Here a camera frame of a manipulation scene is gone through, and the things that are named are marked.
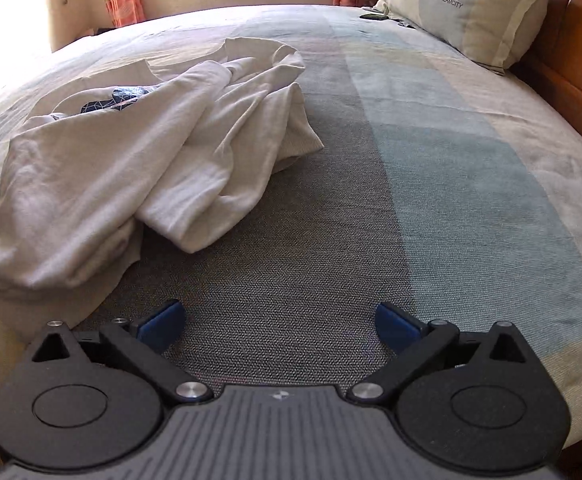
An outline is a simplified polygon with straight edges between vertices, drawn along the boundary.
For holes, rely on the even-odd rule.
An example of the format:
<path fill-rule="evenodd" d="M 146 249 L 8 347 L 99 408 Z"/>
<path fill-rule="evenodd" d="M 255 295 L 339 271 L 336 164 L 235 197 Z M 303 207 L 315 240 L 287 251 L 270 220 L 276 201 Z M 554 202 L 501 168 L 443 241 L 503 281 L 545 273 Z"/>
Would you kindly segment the white printed t-shirt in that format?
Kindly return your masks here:
<path fill-rule="evenodd" d="M 82 322 L 140 257 L 224 236 L 272 174 L 322 147 L 287 44 L 225 41 L 167 78 L 135 62 L 47 96 L 0 174 L 0 321 L 24 337 Z"/>

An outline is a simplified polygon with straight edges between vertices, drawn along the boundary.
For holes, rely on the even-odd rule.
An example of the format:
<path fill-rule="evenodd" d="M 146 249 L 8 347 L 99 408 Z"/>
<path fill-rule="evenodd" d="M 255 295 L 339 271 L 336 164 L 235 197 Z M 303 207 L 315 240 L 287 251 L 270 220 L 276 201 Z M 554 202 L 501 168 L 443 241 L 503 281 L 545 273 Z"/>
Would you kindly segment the pastel patchwork bed sheet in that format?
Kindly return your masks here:
<path fill-rule="evenodd" d="M 420 30 L 332 6 L 244 6 L 79 40 L 0 98 L 0 169 L 50 90 L 136 61 L 164 75 L 229 37 L 300 51 L 323 149 L 276 174 L 202 252 L 146 232 L 85 328 L 177 298 L 188 326 L 167 357 L 213 388 L 347 387 L 388 358 L 379 302 L 476 332 L 508 320 L 568 401 L 568 438 L 582 440 L 582 137 L 519 79 Z"/>

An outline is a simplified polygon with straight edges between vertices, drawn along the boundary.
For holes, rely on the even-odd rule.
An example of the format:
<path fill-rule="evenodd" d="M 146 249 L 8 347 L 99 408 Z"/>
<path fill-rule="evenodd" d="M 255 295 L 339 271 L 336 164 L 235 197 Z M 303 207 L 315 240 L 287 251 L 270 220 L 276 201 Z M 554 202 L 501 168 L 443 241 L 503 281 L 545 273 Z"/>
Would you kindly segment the Dreamcity pillow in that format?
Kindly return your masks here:
<path fill-rule="evenodd" d="M 476 64 L 504 72 L 528 51 L 549 0 L 379 0 L 374 8 L 450 44 Z"/>

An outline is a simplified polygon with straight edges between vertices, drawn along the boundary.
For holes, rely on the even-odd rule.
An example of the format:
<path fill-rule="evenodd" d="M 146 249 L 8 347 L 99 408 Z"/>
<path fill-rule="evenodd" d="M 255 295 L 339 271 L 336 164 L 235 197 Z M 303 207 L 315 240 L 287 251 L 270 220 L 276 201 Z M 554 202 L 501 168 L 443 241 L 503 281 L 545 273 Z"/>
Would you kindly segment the black phone on bed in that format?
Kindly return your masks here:
<path fill-rule="evenodd" d="M 379 13 L 361 14 L 360 18 L 362 18 L 363 20 L 369 20 L 369 21 L 385 21 L 385 20 L 390 19 L 387 15 L 379 14 Z"/>

